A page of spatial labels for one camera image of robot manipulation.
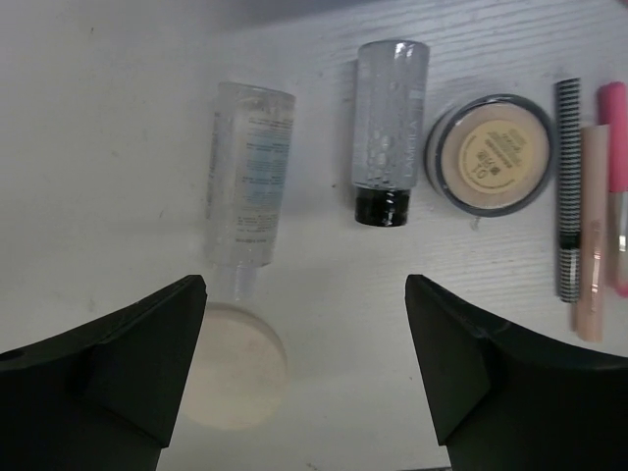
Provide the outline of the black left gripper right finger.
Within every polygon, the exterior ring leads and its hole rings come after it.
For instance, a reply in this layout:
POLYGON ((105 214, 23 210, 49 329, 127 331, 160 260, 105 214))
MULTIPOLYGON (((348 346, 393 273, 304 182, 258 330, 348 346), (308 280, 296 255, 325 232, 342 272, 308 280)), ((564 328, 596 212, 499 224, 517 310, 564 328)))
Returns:
POLYGON ((408 323, 455 470, 623 470, 627 361, 512 323, 422 275, 408 323))

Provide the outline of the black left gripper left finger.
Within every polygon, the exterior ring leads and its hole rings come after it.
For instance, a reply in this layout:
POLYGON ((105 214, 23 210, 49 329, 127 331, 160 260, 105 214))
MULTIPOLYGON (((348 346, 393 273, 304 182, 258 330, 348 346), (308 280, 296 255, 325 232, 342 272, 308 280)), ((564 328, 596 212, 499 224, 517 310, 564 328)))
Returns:
POLYGON ((4 470, 154 470, 174 432, 206 285, 140 301, 1 355, 4 470))

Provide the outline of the round beige powder puff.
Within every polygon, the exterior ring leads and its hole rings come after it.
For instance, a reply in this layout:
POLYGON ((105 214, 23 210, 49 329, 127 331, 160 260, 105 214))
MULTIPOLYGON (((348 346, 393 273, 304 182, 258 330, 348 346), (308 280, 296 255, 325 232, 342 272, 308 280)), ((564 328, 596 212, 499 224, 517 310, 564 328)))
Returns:
POLYGON ((278 410, 287 386, 288 359, 273 329, 234 306, 208 306, 185 386, 183 414, 216 430, 246 430, 278 410))

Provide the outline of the round powder jar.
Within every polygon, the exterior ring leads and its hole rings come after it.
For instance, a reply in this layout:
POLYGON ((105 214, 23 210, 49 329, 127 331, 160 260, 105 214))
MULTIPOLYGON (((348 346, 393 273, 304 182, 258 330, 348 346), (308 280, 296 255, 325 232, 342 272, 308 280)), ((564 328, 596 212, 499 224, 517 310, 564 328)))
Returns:
POLYGON ((533 203, 553 175, 555 127, 534 101, 511 93, 477 97, 447 110, 424 147, 432 188, 480 218, 516 213, 533 203))

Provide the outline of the black white striped mascara tube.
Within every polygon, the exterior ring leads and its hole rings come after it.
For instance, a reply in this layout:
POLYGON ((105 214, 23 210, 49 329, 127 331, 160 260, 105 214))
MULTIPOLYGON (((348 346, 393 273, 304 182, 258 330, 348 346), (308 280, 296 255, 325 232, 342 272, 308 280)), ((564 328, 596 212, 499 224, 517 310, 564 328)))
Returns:
POLYGON ((558 296, 574 304, 580 297, 581 238, 581 79, 554 86, 558 155, 558 296))

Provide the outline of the clear bottle with black cap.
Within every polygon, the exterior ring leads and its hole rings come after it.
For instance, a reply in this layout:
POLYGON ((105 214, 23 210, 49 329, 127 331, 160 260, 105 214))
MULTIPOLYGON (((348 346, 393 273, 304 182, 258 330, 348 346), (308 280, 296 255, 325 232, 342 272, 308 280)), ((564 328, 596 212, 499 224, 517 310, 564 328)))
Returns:
POLYGON ((430 48, 412 40, 373 41, 358 49, 351 183, 355 221, 406 224, 416 185, 430 48))

